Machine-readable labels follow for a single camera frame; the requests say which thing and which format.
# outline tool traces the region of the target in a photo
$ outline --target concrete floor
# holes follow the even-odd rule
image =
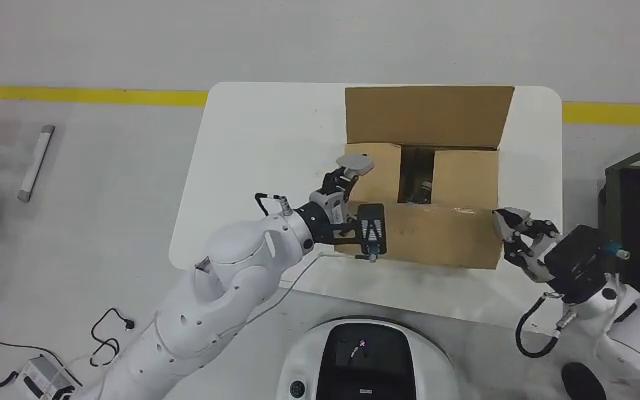
[[[6,0],[0,84],[206,90],[226,80],[507,83],[549,86],[564,100],[638,102],[639,13],[633,0],[493,0],[482,7],[414,0]],[[94,349],[89,329],[108,307],[138,320],[150,315],[180,273],[167,249],[201,113],[0,102],[0,338],[51,347],[70,359]],[[58,130],[33,201],[24,205],[15,195],[44,124]],[[603,168],[640,151],[639,130],[564,127],[565,229],[595,224]],[[287,341],[312,320],[336,310],[402,314],[302,294],[283,303],[282,312],[295,313],[298,304],[317,313],[291,319],[302,321],[291,336],[268,337],[268,347],[248,339],[234,344],[226,359],[171,397],[265,397]],[[415,319],[455,353],[479,398],[562,399],[557,367],[586,357],[584,346],[561,348],[557,358],[530,363],[517,355],[508,330],[398,317]],[[250,329],[260,332],[279,318]],[[244,361],[251,353],[237,351],[245,348],[255,359]],[[0,376],[35,355],[0,348]],[[84,380],[97,376],[86,363],[74,370]],[[251,384],[230,379],[245,371]],[[613,398],[634,398],[624,382],[607,385]],[[6,393],[0,397],[18,399]]]

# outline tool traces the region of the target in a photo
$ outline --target cable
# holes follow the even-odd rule
[[[316,261],[318,261],[321,258],[324,257],[334,257],[334,258],[347,258],[347,259],[352,259],[353,257],[349,257],[349,256],[344,256],[341,254],[331,254],[331,253],[320,253],[318,254],[318,257],[314,258],[313,261],[311,261],[309,263],[309,265],[307,265],[302,272],[300,273],[300,275],[298,275],[298,277],[293,281],[293,283],[291,284],[291,286],[289,286],[289,289],[287,289],[287,291],[282,295],[282,297],[280,297],[280,300],[278,300],[274,305],[270,306],[269,308],[267,308],[266,310],[260,312],[258,315],[256,315],[255,317],[241,323],[241,324],[237,324],[232,326],[231,328],[228,328],[224,331],[222,331],[222,333],[220,335],[218,335],[220,338],[224,337],[225,335],[227,335],[229,332],[232,332],[236,329],[240,330],[242,328],[244,328],[245,326],[249,325],[250,323],[252,323],[253,321],[257,320],[258,318],[262,317],[263,315],[265,315],[266,313],[268,313],[269,311],[273,310],[274,308],[278,307],[280,305],[280,303],[282,303],[284,301],[284,299],[289,295],[289,293],[291,293],[291,291],[293,290],[293,288],[296,286],[296,284],[298,283],[298,281],[300,280],[300,278],[302,278],[302,276],[309,270],[309,268],[311,268],[311,266],[313,264],[316,263]]]
[[[0,382],[0,387],[5,387],[7,386],[9,383],[11,383],[11,381],[13,381],[14,379],[16,379],[16,377],[20,375],[18,374],[18,371],[11,371],[11,373],[9,374],[9,376],[7,377],[7,379],[5,379],[4,381]]]
[[[522,327],[524,326],[524,323],[527,322],[529,317],[531,317],[531,315],[533,315],[533,313],[535,313],[538,310],[538,308],[540,308],[540,306],[542,305],[542,303],[544,303],[546,299],[547,299],[546,294],[540,296],[540,298],[538,299],[538,301],[535,302],[533,307],[531,307],[529,311],[527,311],[526,313],[524,313],[524,315],[522,315],[522,317],[520,318],[520,321],[518,321],[518,326],[516,327],[516,346],[518,346],[518,350],[520,350],[520,353],[522,353],[524,356],[527,356],[529,358],[540,358],[549,354],[551,350],[553,350],[553,348],[555,347],[556,343],[558,343],[560,332],[562,332],[562,328],[556,326],[556,329],[553,332],[553,337],[551,338],[551,340],[549,340],[549,343],[547,343],[547,345],[544,346],[542,350],[536,353],[531,353],[527,351],[524,348],[524,346],[522,346]]]
[[[33,349],[33,350],[40,350],[40,351],[44,351],[45,353],[49,354],[51,357],[53,357],[58,364],[60,364],[60,366],[64,369],[64,371],[71,377],[71,379],[73,379],[80,387],[82,387],[82,382],[80,382],[72,373],[71,371],[69,371],[69,369],[64,365],[64,363],[60,360],[60,358],[56,355],[56,353],[54,353],[53,351],[49,350],[49,349],[45,349],[44,347],[38,347],[38,346],[25,346],[25,345],[21,345],[21,344],[12,344],[12,343],[7,343],[7,342],[0,342],[0,345],[3,346],[7,346],[7,347],[16,347],[19,349]]]
[[[111,357],[111,360],[107,361],[106,363],[102,363],[103,366],[109,365],[111,362],[113,362],[116,356],[120,354],[120,342],[118,342],[118,339],[109,338],[107,340],[102,340],[96,336],[96,332],[95,332],[98,325],[100,325],[100,323],[107,317],[107,315],[109,315],[110,312],[115,313],[118,316],[118,318],[120,318],[120,320],[124,322],[125,330],[134,329],[136,326],[136,323],[133,320],[123,317],[120,314],[120,312],[114,307],[111,307],[110,309],[105,311],[105,313],[102,315],[102,317],[100,317],[98,322],[93,324],[93,327],[91,327],[91,337],[93,338],[93,340],[100,343],[100,346],[98,346],[98,348],[93,352],[93,356],[95,356],[105,346],[110,347],[111,350],[113,350],[113,357]],[[99,365],[93,362],[93,356],[89,358],[89,364],[91,364],[92,367],[97,368]]]

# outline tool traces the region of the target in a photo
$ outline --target white tube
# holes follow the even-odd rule
[[[40,165],[42,165],[42,160],[44,159],[44,153],[47,151],[47,146],[49,145],[49,140],[51,139],[51,134],[54,130],[55,126],[45,125],[40,131],[38,143],[36,143],[36,148],[33,150],[33,162],[24,176],[20,192],[18,193],[18,200],[23,203],[28,203],[31,199],[33,184],[36,182],[36,178],[38,177]]]

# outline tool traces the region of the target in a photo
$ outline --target power adapter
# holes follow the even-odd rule
[[[69,379],[44,356],[32,358],[13,387],[30,400],[68,400],[75,391]]]

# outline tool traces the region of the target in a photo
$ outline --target box flap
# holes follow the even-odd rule
[[[374,168],[353,187],[350,201],[395,203],[400,184],[400,152],[400,146],[390,143],[346,145],[346,154],[366,154],[374,162]]]
[[[484,210],[498,208],[497,151],[436,151],[433,204]]]
[[[347,143],[497,148],[513,86],[345,89]]]

